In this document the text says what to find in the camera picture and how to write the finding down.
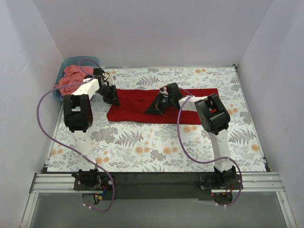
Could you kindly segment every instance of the floral tablecloth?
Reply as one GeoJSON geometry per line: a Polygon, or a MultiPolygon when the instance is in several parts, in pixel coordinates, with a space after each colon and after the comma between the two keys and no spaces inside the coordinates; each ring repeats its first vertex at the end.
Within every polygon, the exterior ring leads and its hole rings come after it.
{"type": "MultiPolygon", "coordinates": [[[[117,88],[158,89],[176,82],[179,87],[217,88],[231,116],[228,142],[231,158],[242,171],[266,171],[253,125],[234,68],[120,68],[107,69],[117,88]]],[[[213,171],[213,164],[202,165],[188,159],[179,145],[175,124],[110,122],[110,105],[100,95],[91,99],[94,116],[91,127],[95,161],[116,172],[213,171]]],[[[192,157],[213,159],[211,141],[201,125],[181,125],[181,137],[192,157]]],[[[75,146],[61,117],[56,139],[75,146]]],[[[78,171],[79,156],[54,144],[48,171],[78,171]]]]}

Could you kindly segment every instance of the teal plastic bin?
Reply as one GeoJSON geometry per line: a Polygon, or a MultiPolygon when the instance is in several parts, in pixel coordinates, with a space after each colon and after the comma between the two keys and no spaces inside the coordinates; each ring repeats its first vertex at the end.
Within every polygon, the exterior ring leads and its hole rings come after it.
{"type": "MultiPolygon", "coordinates": [[[[64,69],[67,67],[67,66],[70,66],[70,65],[79,65],[79,61],[81,59],[84,59],[84,58],[87,58],[87,59],[91,59],[95,62],[97,62],[99,64],[99,60],[95,57],[92,57],[92,56],[76,56],[76,57],[71,57],[71,58],[68,58],[66,59],[62,64],[61,64],[61,68],[59,70],[59,73],[58,73],[58,77],[57,77],[57,80],[56,80],[56,85],[58,85],[59,81],[61,78],[63,78],[63,76],[65,75],[65,72],[64,72],[64,69]]],[[[83,61],[82,62],[82,66],[88,66],[88,67],[98,67],[96,66],[95,63],[91,62],[91,61],[83,61]]],[[[53,91],[53,96],[59,100],[59,101],[63,101],[63,96],[61,95],[60,91],[59,90],[55,90],[53,91]]]]}

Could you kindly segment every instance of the gray floor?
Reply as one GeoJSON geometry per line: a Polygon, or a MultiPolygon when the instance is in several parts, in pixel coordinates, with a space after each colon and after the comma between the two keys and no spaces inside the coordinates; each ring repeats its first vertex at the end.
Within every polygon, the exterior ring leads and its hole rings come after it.
{"type": "MultiPolygon", "coordinates": [[[[193,199],[117,200],[100,213],[83,207],[81,194],[39,194],[32,228],[284,228],[275,192],[243,192],[238,202],[224,210],[193,199]]],[[[108,202],[98,205],[105,208],[108,202]]]]}

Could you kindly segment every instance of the pink towel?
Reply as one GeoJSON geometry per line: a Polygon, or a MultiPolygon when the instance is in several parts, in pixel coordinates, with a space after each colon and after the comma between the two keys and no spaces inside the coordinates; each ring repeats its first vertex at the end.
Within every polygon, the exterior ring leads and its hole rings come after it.
{"type": "MultiPolygon", "coordinates": [[[[90,74],[93,73],[93,68],[90,66],[87,66],[87,67],[82,66],[81,68],[90,74]]],[[[64,72],[65,72],[65,76],[60,79],[58,85],[55,85],[56,88],[60,87],[60,86],[72,85],[72,84],[83,82],[84,77],[87,75],[80,69],[79,66],[76,66],[76,65],[70,65],[70,66],[66,67],[64,72]]],[[[80,87],[79,85],[76,85],[76,86],[72,86],[72,87],[62,88],[59,90],[60,90],[61,95],[64,96],[64,95],[74,93],[79,87],[80,87]]]]}

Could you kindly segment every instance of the white wall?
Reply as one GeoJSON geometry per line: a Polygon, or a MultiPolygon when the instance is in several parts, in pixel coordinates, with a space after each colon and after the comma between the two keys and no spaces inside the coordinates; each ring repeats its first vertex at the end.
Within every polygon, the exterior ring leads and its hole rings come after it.
{"type": "Polygon", "coordinates": [[[266,159],[304,227],[304,1],[274,0],[240,64],[266,159]]]}
{"type": "Polygon", "coordinates": [[[272,0],[34,0],[62,56],[103,66],[238,63],[272,0]]]}
{"type": "MultiPolygon", "coordinates": [[[[38,128],[36,105],[63,58],[32,0],[0,0],[0,30],[0,227],[17,228],[50,144],[38,128]]],[[[41,110],[50,133],[58,105],[50,95],[41,110]]]]}

